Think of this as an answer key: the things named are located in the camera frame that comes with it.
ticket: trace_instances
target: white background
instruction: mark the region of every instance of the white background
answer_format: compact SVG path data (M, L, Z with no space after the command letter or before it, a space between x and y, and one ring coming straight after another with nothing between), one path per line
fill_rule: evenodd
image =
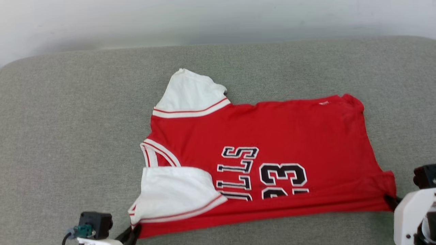
M0 67L57 51L436 38L436 0L0 0Z

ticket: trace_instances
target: white robot part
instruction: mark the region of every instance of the white robot part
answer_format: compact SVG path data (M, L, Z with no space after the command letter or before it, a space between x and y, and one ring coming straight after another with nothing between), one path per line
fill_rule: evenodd
M91 240L78 237L77 241L83 245L123 245L120 241L111 239Z
M436 203L436 188L407 194L394 212L394 242L396 245L413 245L414 235ZM429 237L428 223L423 222L423 234Z

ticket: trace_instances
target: basketball jersey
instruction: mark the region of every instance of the basketball jersey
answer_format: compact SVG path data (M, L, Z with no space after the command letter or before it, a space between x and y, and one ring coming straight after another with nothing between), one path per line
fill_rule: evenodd
M264 218L389 211L355 97L233 105L210 77L180 69L141 144L140 238Z

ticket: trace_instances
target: gray fabric surface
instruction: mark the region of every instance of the gray fabric surface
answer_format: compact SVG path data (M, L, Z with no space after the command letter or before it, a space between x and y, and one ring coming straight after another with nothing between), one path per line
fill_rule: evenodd
M0 243L61 243L82 211L113 214L140 193L139 143L170 76L187 68L235 104L351 93L400 196L436 163L436 41L420 37L81 51L0 71ZM393 244L393 214L329 213L162 235L144 244Z

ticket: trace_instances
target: red and white t-shirt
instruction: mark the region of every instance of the red and white t-shirt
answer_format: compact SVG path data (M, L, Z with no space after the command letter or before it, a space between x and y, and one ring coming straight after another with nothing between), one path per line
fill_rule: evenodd
M388 211L362 103L351 95L233 105L186 69L172 77L141 144L140 238L331 211Z

